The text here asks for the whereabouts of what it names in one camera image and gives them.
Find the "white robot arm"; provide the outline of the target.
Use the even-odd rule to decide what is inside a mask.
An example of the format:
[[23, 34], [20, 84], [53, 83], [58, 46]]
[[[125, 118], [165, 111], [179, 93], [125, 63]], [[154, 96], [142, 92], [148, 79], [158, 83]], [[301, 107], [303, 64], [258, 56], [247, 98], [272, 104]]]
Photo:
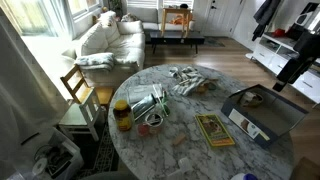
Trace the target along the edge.
[[296, 43], [291, 57], [277, 75], [273, 89], [280, 92], [293, 84], [320, 57], [320, 4], [308, 3], [287, 32]]

